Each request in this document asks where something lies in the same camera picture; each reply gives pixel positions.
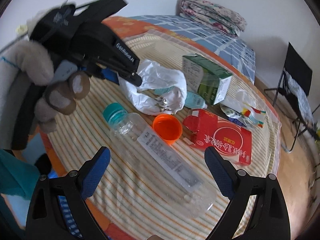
metal screw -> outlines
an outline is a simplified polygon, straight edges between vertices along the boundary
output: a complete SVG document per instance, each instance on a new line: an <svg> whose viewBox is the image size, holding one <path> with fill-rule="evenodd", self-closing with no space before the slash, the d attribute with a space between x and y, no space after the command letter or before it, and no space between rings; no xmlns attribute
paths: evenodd
<svg viewBox="0 0 320 240"><path fill-rule="evenodd" d="M269 174L269 179L276 180L276 178L277 178L277 177L276 177L274 174L272 174L272 173Z"/></svg>
<svg viewBox="0 0 320 240"><path fill-rule="evenodd" d="M69 176L70 177L75 177L75 176L77 176L77 174L78 174L78 171L76 171L76 170L73 170L73 171L69 172Z"/></svg>
<svg viewBox="0 0 320 240"><path fill-rule="evenodd" d="M238 174L239 174L240 176L245 176L247 173L246 173L244 170L239 170L239 171L238 171Z"/></svg>
<svg viewBox="0 0 320 240"><path fill-rule="evenodd" d="M41 175L41 176L39 177L39 180L43 181L43 180L45 180L46 178L47 178L46 175Z"/></svg>

bottle neck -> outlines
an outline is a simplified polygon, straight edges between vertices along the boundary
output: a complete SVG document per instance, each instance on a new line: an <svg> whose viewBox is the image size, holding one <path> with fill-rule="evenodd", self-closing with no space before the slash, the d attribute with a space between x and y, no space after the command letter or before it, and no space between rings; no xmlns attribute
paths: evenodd
<svg viewBox="0 0 320 240"><path fill-rule="evenodd" d="M108 121L108 124L112 128L116 128L118 124L126 117L128 112L124 109L115 112Z"/></svg>

light blue tube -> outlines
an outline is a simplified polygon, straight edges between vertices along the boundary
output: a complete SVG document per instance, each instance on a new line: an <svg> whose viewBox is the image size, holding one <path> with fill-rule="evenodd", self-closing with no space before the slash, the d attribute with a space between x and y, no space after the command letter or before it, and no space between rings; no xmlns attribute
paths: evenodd
<svg viewBox="0 0 320 240"><path fill-rule="evenodd" d="M163 95L164 93L170 92L172 89L173 87L155 89L154 94L160 96L160 95ZM184 106L191 109L193 108L206 109L208 107L205 103L205 100L201 96L190 91L188 91L187 93L187 98L184 103Z"/></svg>

teal pants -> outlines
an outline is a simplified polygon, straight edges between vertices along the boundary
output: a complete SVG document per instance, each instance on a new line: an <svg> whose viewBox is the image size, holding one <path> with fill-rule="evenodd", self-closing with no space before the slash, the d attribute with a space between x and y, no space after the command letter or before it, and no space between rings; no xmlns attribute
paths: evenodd
<svg viewBox="0 0 320 240"><path fill-rule="evenodd" d="M39 176L36 166L0 150L0 193L30 200Z"/></svg>

red box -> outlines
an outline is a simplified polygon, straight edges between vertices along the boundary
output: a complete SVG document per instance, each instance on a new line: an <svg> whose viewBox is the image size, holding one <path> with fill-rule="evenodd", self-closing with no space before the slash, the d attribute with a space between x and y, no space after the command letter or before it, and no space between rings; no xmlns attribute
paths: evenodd
<svg viewBox="0 0 320 240"><path fill-rule="evenodd" d="M235 164L251 163L252 134L247 129L203 109L192 109L183 120L194 134L190 146L205 150L214 146L226 160Z"/></svg>

